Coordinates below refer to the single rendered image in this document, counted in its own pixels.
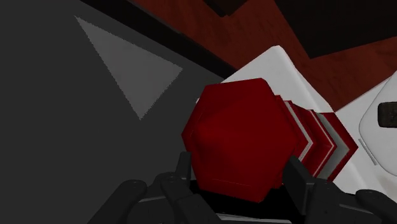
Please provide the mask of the dark brown block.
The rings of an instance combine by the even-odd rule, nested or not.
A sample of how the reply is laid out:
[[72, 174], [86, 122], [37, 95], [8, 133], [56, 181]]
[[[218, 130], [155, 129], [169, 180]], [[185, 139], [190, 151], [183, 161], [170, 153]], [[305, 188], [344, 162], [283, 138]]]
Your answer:
[[383, 128], [397, 128], [397, 101], [382, 102], [377, 106], [378, 125]]

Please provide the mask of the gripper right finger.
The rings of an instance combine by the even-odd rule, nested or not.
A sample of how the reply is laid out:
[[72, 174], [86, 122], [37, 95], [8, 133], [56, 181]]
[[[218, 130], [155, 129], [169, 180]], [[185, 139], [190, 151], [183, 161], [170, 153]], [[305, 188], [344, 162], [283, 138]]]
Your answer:
[[386, 194], [371, 189], [345, 193], [334, 182], [313, 177], [294, 156], [282, 182], [305, 216], [304, 224], [397, 224], [397, 202]]

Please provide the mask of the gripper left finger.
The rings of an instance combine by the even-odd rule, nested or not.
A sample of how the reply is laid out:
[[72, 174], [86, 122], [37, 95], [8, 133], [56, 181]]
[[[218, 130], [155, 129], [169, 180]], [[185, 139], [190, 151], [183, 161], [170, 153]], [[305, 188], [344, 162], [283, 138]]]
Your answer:
[[191, 153], [179, 154], [174, 172], [156, 176], [148, 186], [121, 183], [87, 224], [221, 224], [207, 202], [190, 190]]

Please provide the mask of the red hexagonal box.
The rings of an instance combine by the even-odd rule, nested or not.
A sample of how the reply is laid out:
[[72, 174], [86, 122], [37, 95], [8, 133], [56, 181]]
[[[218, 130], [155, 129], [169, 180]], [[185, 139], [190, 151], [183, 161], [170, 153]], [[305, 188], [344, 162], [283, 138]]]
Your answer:
[[182, 133], [201, 190], [261, 202], [292, 156], [333, 181], [358, 149], [333, 112], [273, 93], [262, 78], [208, 85]]

